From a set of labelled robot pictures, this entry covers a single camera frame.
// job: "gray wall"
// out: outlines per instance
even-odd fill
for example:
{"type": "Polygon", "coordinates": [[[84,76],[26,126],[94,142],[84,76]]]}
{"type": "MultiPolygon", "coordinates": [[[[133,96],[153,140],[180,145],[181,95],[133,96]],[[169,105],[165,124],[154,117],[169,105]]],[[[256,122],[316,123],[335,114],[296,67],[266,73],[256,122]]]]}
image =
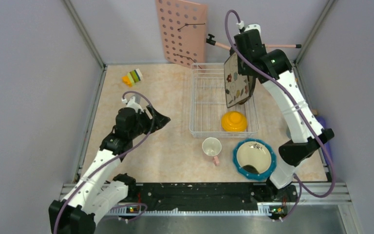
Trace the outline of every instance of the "gray wall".
{"type": "Polygon", "coordinates": [[[337,175],[374,232],[374,1],[338,1],[301,66],[312,104],[335,131],[337,175]]]}
{"type": "Polygon", "coordinates": [[[0,234],[49,232],[100,72],[61,1],[0,1],[0,234]]]}
{"type": "MultiPolygon", "coordinates": [[[[324,8],[324,0],[193,0],[208,4],[207,31],[228,44],[224,17],[235,9],[246,24],[262,26],[268,44],[304,43],[324,8]]],[[[154,0],[72,0],[104,62],[166,62],[154,0]]],[[[231,33],[238,33],[233,16],[231,33]]],[[[225,61],[225,50],[208,45],[207,61],[225,61]]],[[[298,50],[284,50],[295,59],[298,50]]]]}

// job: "yellow toy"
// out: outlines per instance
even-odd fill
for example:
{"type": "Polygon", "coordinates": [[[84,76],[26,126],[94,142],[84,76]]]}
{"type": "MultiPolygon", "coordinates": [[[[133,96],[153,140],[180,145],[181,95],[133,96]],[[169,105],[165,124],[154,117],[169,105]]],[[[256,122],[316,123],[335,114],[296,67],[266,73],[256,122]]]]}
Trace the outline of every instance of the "yellow toy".
{"type": "Polygon", "coordinates": [[[127,73],[126,76],[122,77],[123,82],[132,87],[135,83],[140,82],[143,78],[143,74],[141,74],[140,69],[135,69],[127,73]]]}
{"type": "Polygon", "coordinates": [[[247,128],[247,119],[242,113],[230,111],[222,117],[222,127],[226,132],[243,132],[247,128]]]}

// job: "gray floor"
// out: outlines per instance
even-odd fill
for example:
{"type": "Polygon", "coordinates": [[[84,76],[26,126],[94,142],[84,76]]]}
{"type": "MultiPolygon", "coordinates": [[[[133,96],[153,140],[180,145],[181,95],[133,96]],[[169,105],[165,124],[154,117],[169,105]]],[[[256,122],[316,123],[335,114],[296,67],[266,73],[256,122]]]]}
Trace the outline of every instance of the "gray floor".
{"type": "Polygon", "coordinates": [[[283,223],[267,217],[142,217],[126,225],[123,221],[101,221],[96,234],[344,234],[337,206],[299,206],[283,223]]]}

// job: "black wire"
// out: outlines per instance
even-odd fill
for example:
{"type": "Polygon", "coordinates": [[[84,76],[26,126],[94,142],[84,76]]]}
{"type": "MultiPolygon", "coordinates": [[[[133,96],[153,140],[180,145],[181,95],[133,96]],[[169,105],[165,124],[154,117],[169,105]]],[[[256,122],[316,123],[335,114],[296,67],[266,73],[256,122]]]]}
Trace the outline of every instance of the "black wire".
{"type": "Polygon", "coordinates": [[[193,61],[193,62],[196,62],[196,61],[194,61],[194,59],[192,59],[192,58],[190,58],[190,57],[188,57],[188,56],[179,55],[179,54],[175,54],[175,55],[180,56],[180,57],[185,57],[185,58],[187,58],[187,59],[189,59],[189,60],[191,60],[191,61],[193,61]]]}
{"type": "Polygon", "coordinates": [[[177,29],[177,31],[180,31],[182,28],[184,28],[186,26],[189,26],[189,25],[204,25],[204,24],[206,24],[206,23],[186,23],[186,24],[184,24],[183,27],[177,29]]]}

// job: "cable clip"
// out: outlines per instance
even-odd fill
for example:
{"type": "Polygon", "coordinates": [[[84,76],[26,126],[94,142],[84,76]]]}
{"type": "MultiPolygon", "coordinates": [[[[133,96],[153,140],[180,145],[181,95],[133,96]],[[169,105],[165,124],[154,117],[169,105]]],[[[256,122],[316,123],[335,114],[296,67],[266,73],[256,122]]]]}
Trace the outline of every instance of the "cable clip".
{"type": "Polygon", "coordinates": [[[299,104],[296,104],[296,105],[294,105],[293,106],[297,111],[300,111],[300,106],[299,106],[299,104]]]}
{"type": "Polygon", "coordinates": [[[92,185],[95,185],[95,184],[96,184],[96,181],[95,181],[95,180],[90,179],[90,178],[88,178],[88,177],[81,177],[80,180],[85,181],[86,183],[90,183],[90,184],[92,184],[92,185]]]}

